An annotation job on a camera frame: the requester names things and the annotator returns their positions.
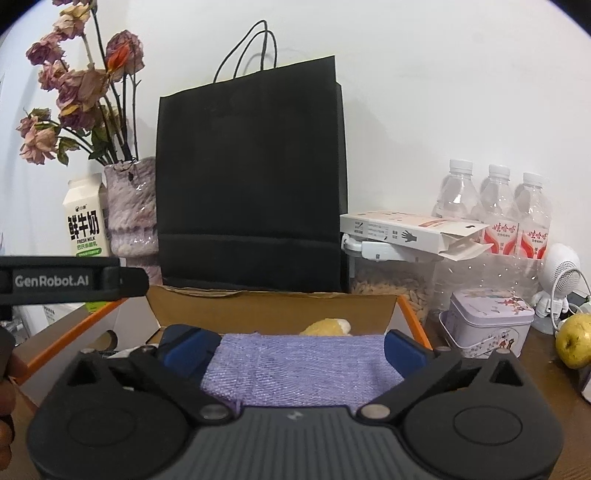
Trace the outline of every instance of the screw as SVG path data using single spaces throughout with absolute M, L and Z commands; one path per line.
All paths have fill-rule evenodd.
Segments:
M 157 348 L 154 345 L 144 345 L 139 347 L 138 350 L 146 355 L 154 355 Z
M 220 404 L 205 405 L 199 412 L 206 420 L 223 420 L 230 416 L 228 409 Z
M 383 420 L 390 415 L 390 409 L 386 405 L 370 403 L 361 408 L 361 415 L 368 420 Z

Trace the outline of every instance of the human finger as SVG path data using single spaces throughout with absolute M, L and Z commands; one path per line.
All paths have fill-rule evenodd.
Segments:
M 27 373 L 27 364 L 23 362 L 19 357 L 14 355 L 14 353 L 10 356 L 10 360 L 8 361 L 8 367 L 6 374 L 9 377 L 23 377 Z
M 4 447 L 0 449 L 0 471 L 6 470 L 12 460 L 12 452 L 10 447 Z
M 0 383 L 0 417 L 10 415 L 17 405 L 17 394 L 14 385 L 8 380 Z
M 0 449 L 7 447 L 14 440 L 12 429 L 5 421 L 0 421 Z

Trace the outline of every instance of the water bottle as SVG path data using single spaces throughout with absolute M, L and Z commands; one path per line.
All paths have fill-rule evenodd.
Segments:
M 523 187 L 517 188 L 515 207 L 519 215 L 519 234 L 515 253 L 522 258 L 544 256 L 550 230 L 551 205 L 543 191 L 543 177 L 523 174 Z
M 483 244 L 492 244 L 491 252 L 512 255 L 517 244 L 519 215 L 509 187 L 511 170 L 501 165 L 489 165 L 486 186 L 480 194 L 480 202 L 473 215 L 487 223 L 480 238 Z
M 443 182 L 433 216 L 472 220 L 470 216 L 478 204 L 478 194 L 472 183 L 472 162 L 450 160 L 449 175 Z

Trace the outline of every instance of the yellow pear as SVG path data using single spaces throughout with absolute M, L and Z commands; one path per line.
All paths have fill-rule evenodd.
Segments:
M 300 335 L 307 336 L 347 336 L 351 331 L 351 325 L 343 319 L 324 319 L 313 323 Z
M 556 334 L 556 351 L 569 368 L 591 364 L 591 314 L 577 313 L 566 320 Z

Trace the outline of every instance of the flower stem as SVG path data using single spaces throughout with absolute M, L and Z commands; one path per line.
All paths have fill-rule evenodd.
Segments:
M 138 91 L 138 85 L 141 83 L 141 80 L 139 82 L 136 83 L 135 81 L 135 73 L 133 74 L 132 77 L 132 85 L 134 87 L 134 92 L 133 92 L 133 100 L 132 100 L 132 115 L 133 115 L 133 121 L 134 121 L 134 147 L 135 147 L 135 159 L 139 160 L 139 154 L 138 154 L 138 123 L 135 117 L 135 98 L 136 98 L 136 94 Z
M 103 64 L 105 64 L 105 70 L 107 70 L 107 60 L 106 60 L 106 56 L 105 56 L 105 48 L 103 46 L 103 39 L 100 36 L 99 19 L 96 16 L 96 8 L 91 8 L 90 11 L 92 12 L 92 18 L 95 21 L 96 39 L 99 42 L 100 56 L 103 58 Z
M 105 124 L 105 132 L 107 134 L 107 143 L 109 144 L 109 151 L 111 153 L 111 157 L 112 157 L 112 161 L 113 163 L 117 163 L 117 151 L 115 149 L 115 143 L 113 142 L 113 136 L 111 135 L 111 132 L 109 132 L 109 125 L 107 123 L 107 118 L 105 116 L 105 113 L 103 111 L 103 107 L 102 105 L 99 103 L 99 110 L 100 110 L 100 114 L 103 117 L 103 123 Z
M 73 140 L 73 139 L 70 139 L 70 137 L 58 137 L 58 138 L 67 138 L 69 140 Z M 76 143 L 78 143 L 78 146 L 81 147 L 83 150 L 86 150 L 88 153 L 92 153 L 91 148 L 88 148 L 84 144 L 80 143 L 80 141 L 76 140 Z
M 82 34 L 82 41 L 84 42 L 84 47 L 86 48 L 86 56 L 88 56 L 88 62 L 94 66 L 95 62 L 92 60 L 92 53 L 90 52 L 90 45 L 88 45 L 88 39 L 86 38 L 85 33 Z
M 103 98 L 105 99 L 105 102 L 107 103 L 107 107 L 109 107 L 109 112 L 111 113 L 111 118 L 113 119 L 113 123 L 115 123 L 115 113 L 113 111 L 113 105 L 111 105 L 111 101 L 107 98 L 106 95 Z M 132 160 L 131 152 L 129 150 L 129 145 L 127 144 L 127 142 L 124 142 L 123 139 L 121 138 L 121 132 L 119 132 L 119 130 L 117 130 L 117 125 L 114 125 L 114 126 L 115 126 L 115 135 L 117 136 L 117 140 L 119 142 L 119 146 L 121 147 L 121 150 L 123 150 L 123 155 L 125 157 L 125 160 L 126 161 Z
M 129 141 L 127 132 L 127 74 L 123 74 L 123 117 L 121 118 L 121 128 L 123 130 L 123 137 L 125 141 Z
M 76 139 L 79 142 L 84 143 L 84 145 L 87 145 L 90 148 L 93 148 L 91 144 L 89 144 L 83 137 L 81 137 L 80 135 L 78 135 L 74 130 L 72 130 L 69 127 L 64 127 L 62 124 L 57 123 L 55 120 L 48 120 L 49 123 L 51 123 L 52 125 L 55 125 L 57 127 L 60 127 L 62 130 L 65 130 L 66 132 L 74 135 L 76 137 Z
M 99 43 L 99 50 L 100 50 L 100 56 L 103 59 L 103 64 L 105 65 L 105 70 L 109 70 L 109 67 L 107 66 L 107 59 L 106 59 L 106 52 L 105 52 L 105 46 L 103 44 L 103 38 L 102 35 L 100 33 L 100 25 L 99 25 L 99 18 L 97 16 L 96 13 L 96 5 L 95 2 L 92 2 L 92 7 L 91 7 L 91 13 L 92 13 L 92 18 L 95 22 L 95 28 L 96 28 L 96 39 L 98 40 Z M 117 93 L 117 89 L 115 89 L 115 84 L 113 82 L 109 82 L 109 85 L 111 87 L 111 91 L 113 91 L 113 95 L 115 95 L 115 102 L 117 104 L 117 110 L 119 111 L 119 119 L 122 122 L 121 123 L 121 128 L 123 130 L 123 140 L 124 143 L 121 143 L 121 136 L 119 135 L 118 131 L 115 131 L 115 134 L 117 135 L 117 139 L 119 140 L 119 145 L 121 146 L 121 150 L 123 150 L 123 155 L 125 156 L 126 160 L 130 160 L 131 159 L 131 152 L 129 150 L 129 144 L 128 144 L 128 139 L 127 139 L 127 125 L 124 121 L 126 115 L 125 115 L 125 108 L 121 108 L 121 100 L 119 99 L 119 94 Z M 107 105 L 109 105 L 109 109 L 111 110 L 111 114 L 113 113 L 113 107 L 111 106 L 111 104 L 109 103 L 109 99 L 105 96 L 105 101 L 107 101 Z

